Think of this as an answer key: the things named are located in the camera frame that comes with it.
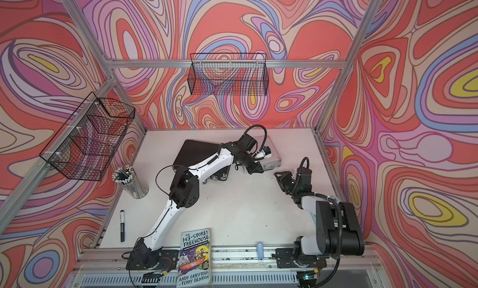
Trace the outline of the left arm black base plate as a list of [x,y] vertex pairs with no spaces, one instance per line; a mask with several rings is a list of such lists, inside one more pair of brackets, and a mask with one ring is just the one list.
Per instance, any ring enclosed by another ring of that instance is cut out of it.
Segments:
[[139,238],[134,248],[122,258],[127,260],[126,269],[129,271],[171,271],[177,266],[179,250],[160,248],[152,251],[145,245],[144,238]]

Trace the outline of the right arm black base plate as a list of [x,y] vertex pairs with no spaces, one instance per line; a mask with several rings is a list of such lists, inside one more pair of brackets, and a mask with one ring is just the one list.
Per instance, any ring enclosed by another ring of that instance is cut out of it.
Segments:
[[301,246],[302,236],[296,238],[291,248],[276,248],[271,257],[280,269],[314,268],[321,270],[327,266],[326,259],[317,254],[305,254]]

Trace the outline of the silver aluminium poker case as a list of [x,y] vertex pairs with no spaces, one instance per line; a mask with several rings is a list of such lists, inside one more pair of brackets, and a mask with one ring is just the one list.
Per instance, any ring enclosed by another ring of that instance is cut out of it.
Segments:
[[264,171],[271,171],[281,166],[281,157],[273,144],[271,137],[267,136],[263,150],[255,157]]

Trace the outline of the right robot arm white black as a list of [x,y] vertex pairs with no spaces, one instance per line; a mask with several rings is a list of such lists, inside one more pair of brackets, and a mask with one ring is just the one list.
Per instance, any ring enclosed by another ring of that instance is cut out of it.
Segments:
[[290,196],[299,209],[315,217],[314,234],[297,238],[295,256],[338,259],[342,255],[363,255],[365,242],[352,203],[313,192],[308,169],[295,177],[291,172],[275,172],[274,176],[281,191]]

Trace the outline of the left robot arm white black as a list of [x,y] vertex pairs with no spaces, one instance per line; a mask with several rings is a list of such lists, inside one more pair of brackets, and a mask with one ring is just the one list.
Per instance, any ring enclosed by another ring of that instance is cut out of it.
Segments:
[[257,141],[248,135],[239,140],[221,144],[218,151],[196,165],[177,166],[170,186],[169,200],[160,217],[144,237],[137,239],[134,250],[153,252],[161,249],[170,230],[185,209],[199,200],[200,184],[219,170],[240,164],[249,174],[263,173],[263,167],[252,149]]

